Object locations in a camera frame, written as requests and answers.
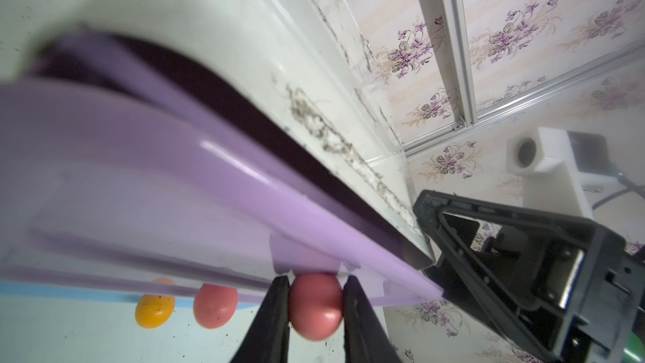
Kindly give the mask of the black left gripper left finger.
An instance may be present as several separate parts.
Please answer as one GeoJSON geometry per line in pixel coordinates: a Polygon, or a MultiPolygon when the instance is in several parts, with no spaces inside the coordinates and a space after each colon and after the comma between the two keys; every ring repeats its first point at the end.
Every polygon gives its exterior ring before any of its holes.
{"type": "Polygon", "coordinates": [[[290,328],[288,277],[276,277],[231,363],[285,363],[288,361],[290,328]]]}

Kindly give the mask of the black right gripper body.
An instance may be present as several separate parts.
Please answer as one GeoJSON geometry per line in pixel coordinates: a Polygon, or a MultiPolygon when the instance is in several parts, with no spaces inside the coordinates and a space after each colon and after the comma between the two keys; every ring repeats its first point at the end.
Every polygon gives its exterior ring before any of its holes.
{"type": "Polygon", "coordinates": [[[533,292],[543,362],[621,362],[644,294],[644,265],[592,221],[556,225],[533,292]]]}

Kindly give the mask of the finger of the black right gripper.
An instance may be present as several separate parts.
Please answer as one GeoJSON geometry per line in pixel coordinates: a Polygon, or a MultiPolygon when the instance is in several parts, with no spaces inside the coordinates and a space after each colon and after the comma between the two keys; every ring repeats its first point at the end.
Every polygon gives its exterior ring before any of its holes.
{"type": "Polygon", "coordinates": [[[413,205],[440,248],[430,271],[445,297],[537,358],[561,358],[568,328],[562,292],[547,279],[576,277],[589,247],[588,220],[424,190],[413,205]]]}

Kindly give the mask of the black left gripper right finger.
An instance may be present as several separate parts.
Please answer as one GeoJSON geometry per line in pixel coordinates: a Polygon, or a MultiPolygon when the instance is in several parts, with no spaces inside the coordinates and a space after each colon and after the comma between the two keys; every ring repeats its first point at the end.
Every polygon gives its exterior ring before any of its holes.
{"type": "Polygon", "coordinates": [[[350,276],[343,288],[344,352],[347,363],[400,363],[360,285],[350,276]]]}

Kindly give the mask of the pink top drawer knob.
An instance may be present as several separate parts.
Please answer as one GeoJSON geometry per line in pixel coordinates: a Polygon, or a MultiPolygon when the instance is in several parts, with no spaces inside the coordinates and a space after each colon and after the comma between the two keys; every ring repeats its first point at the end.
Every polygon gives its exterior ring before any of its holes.
{"type": "Polygon", "coordinates": [[[337,277],[321,273],[296,277],[289,291],[288,315],[293,329],[305,339],[332,336],[343,319],[343,291],[337,277]]]}

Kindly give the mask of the purple top drawer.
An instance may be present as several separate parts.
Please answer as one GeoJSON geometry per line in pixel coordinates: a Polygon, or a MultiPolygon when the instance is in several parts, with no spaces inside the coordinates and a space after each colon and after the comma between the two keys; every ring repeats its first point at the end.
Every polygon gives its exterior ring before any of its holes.
{"type": "Polygon", "coordinates": [[[442,289],[418,251],[226,82],[156,45],[62,40],[1,85],[1,278],[258,304],[280,275],[373,304],[442,289]]]}

